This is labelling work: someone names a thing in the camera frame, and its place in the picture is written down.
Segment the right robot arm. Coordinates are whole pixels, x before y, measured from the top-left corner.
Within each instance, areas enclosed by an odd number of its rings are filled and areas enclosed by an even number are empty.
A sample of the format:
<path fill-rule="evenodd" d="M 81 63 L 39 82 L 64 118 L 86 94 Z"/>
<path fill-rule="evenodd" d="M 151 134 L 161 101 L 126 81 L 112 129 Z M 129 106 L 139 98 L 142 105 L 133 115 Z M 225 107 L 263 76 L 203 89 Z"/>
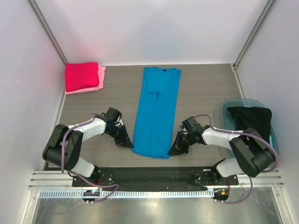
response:
<path fill-rule="evenodd" d="M 201 126 L 191 116 L 182 122 L 168 155 L 186 154 L 194 144 L 214 145 L 233 152 L 233 158 L 223 159 L 211 168 L 211 180 L 218 185 L 229 176 L 245 174 L 254 178 L 260 173 L 273 171 L 278 165 L 277 152 L 254 128 L 229 131 L 211 124 Z"/>

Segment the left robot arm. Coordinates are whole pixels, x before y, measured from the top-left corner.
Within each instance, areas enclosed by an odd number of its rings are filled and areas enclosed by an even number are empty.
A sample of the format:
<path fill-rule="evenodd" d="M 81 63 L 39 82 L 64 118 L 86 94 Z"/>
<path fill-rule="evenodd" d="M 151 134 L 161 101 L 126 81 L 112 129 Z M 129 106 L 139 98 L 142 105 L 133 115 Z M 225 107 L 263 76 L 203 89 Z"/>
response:
<path fill-rule="evenodd" d="M 95 186 L 100 179 L 99 168 L 80 156 L 82 143 L 96 135 L 106 134 L 114 139 L 117 146 L 133 148 L 121 117 L 120 111 L 110 107 L 107 112 L 94 114 L 83 123 L 56 125 L 43 151 L 43 159 L 59 166 L 62 172 L 82 176 L 88 186 Z"/>

